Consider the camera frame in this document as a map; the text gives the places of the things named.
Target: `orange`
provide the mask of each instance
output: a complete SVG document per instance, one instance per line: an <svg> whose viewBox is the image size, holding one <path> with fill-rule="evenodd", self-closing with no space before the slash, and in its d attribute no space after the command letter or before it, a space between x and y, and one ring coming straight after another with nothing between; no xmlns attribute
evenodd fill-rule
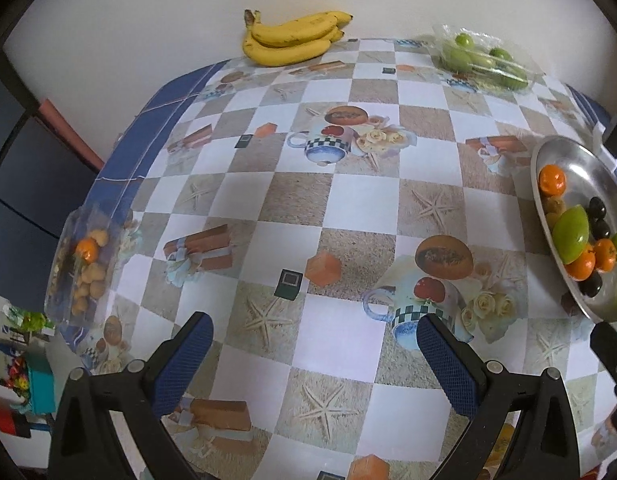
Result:
<svg viewBox="0 0 617 480"><path fill-rule="evenodd" d="M81 256L87 264L92 264L97 261L100 248L93 238L82 238L75 248L75 254Z"/></svg>
<svg viewBox="0 0 617 480"><path fill-rule="evenodd" d="M613 242L608 238L602 238L596 241L593 250L595 251L595 268L602 272L613 270L617 262L617 249Z"/></svg>
<svg viewBox="0 0 617 480"><path fill-rule="evenodd" d="M585 250L579 257L564 268L569 273L569 276L577 282L583 282L586 278L591 276L591 273L595 269L595 251L591 244L586 244Z"/></svg>
<svg viewBox="0 0 617 480"><path fill-rule="evenodd" d="M547 164L540 171L538 185L546 196L561 196L567 188L567 177L559 166Z"/></svg>

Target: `blue gripper pad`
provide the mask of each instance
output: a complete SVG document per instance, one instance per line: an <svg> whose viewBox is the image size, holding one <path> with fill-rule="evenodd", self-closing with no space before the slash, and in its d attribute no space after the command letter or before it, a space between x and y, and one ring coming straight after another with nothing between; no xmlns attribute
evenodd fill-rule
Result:
<svg viewBox="0 0 617 480"><path fill-rule="evenodd" d="M175 337L164 341L146 362L143 389L153 413L173 413L213 342L208 314L194 313Z"/></svg>
<svg viewBox="0 0 617 480"><path fill-rule="evenodd" d="M429 316L423 317L418 323L417 344L455 412L473 420L480 404L477 381Z"/></svg>

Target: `red apple print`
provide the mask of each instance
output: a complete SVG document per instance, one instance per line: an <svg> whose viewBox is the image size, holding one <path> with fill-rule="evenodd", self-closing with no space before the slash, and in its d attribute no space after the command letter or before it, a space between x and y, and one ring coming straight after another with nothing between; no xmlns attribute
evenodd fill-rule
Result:
<svg viewBox="0 0 617 480"><path fill-rule="evenodd" d="M345 130L342 126L327 126L322 130L322 135L328 135L331 137L340 137L344 135Z"/></svg>
<svg viewBox="0 0 617 480"><path fill-rule="evenodd" d="M413 293L421 300L431 300L434 303L442 303L446 298L444 283L428 276L415 283Z"/></svg>

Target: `metal bowl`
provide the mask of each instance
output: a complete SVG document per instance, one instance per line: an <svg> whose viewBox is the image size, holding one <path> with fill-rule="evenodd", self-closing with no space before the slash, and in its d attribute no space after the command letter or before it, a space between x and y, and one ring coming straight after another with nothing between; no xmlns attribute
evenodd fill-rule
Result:
<svg viewBox="0 0 617 480"><path fill-rule="evenodd" d="M544 234L559 272L567 283L575 302L587 317L595 323L601 320L616 322L617 265L611 272L602 274L602 290L598 295L594 298L587 298L580 292L577 282L569 276L559 259L551 237L551 230L544 216L540 189L538 188L540 170L547 164L556 164L562 168L567 176L567 191L563 195L567 208L577 204L586 208L589 200L594 196L599 196L604 200L607 211L604 219L614 234L617 232L617 182L607 167L575 140L559 136L546 137L535 146L531 159L533 197Z"/></svg>

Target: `metal screw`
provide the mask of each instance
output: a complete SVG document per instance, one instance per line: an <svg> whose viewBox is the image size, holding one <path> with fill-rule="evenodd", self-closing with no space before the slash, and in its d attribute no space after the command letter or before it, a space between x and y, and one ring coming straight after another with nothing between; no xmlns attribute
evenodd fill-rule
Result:
<svg viewBox="0 0 617 480"><path fill-rule="evenodd" d="M559 370L554 367L547 368L547 375L554 381L557 381L560 377L562 377L562 375L559 373Z"/></svg>
<svg viewBox="0 0 617 480"><path fill-rule="evenodd" d="M133 359L133 361L128 363L126 369L132 374L141 372L144 369L144 361L142 359Z"/></svg>
<svg viewBox="0 0 617 480"><path fill-rule="evenodd" d="M487 363L487 370L493 374L501 374L504 369L502 363L499 361L489 361Z"/></svg>
<svg viewBox="0 0 617 480"><path fill-rule="evenodd" d="M71 370L70 373L68 374L68 378L71 379L72 381L79 381L83 375L84 375L83 368L73 368L73 370Z"/></svg>

